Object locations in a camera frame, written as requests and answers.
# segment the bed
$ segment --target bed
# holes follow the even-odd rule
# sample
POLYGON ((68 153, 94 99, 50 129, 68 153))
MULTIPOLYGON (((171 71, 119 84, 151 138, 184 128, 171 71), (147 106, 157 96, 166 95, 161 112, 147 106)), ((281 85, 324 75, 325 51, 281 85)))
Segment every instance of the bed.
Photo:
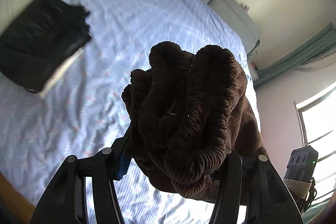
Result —
MULTIPOLYGON (((38 203, 65 157, 92 156, 125 133, 130 121, 122 90, 132 70, 149 68, 150 49, 158 42, 176 42, 192 53, 207 44, 231 50, 246 72, 246 96, 259 121, 241 38, 204 1, 63 1, 91 12, 92 41, 70 68, 43 98, 0 73, 0 171, 29 204, 38 203)), ((156 190, 134 161, 115 188, 126 223, 208 223, 213 209, 213 204, 156 190)), ((90 180, 86 191, 92 224, 90 180)), ((240 221, 244 218, 242 208, 240 221)))

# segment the light blue bedsheet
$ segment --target light blue bedsheet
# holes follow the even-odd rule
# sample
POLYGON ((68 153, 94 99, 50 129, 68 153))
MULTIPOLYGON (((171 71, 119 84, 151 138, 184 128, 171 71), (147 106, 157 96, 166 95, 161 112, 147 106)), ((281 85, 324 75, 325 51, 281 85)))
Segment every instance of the light blue bedsheet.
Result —
MULTIPOLYGON (((0 73, 0 171, 33 205, 66 156, 89 157, 124 134, 129 117, 122 90, 132 70, 149 68, 150 49, 161 41, 193 53, 207 44, 231 50, 248 76, 247 97, 257 115, 241 40, 202 1, 64 1, 91 11, 92 41, 45 99, 0 73)), ((156 190, 134 161, 115 187, 126 223, 207 223, 213 209, 156 190)), ((89 180, 87 200, 95 223, 89 180)))

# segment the folded black clothing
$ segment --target folded black clothing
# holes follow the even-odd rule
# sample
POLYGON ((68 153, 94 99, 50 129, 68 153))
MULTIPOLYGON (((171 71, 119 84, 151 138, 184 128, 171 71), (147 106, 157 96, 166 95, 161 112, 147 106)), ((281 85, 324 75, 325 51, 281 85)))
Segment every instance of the folded black clothing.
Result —
POLYGON ((91 39, 83 6, 33 0, 0 36, 0 71, 37 93, 55 70, 91 39))

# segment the brown fabric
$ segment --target brown fabric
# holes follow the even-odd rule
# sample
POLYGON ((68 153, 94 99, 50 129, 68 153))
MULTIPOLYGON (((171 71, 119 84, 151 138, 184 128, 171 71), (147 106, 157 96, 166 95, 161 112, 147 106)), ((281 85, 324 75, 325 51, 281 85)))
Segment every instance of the brown fabric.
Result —
POLYGON ((122 94, 131 119, 127 150, 158 190, 214 203, 219 181, 210 175, 225 147, 268 156, 245 97, 246 75, 229 50, 213 45, 193 55, 161 42, 149 61, 152 68, 134 70, 122 94))

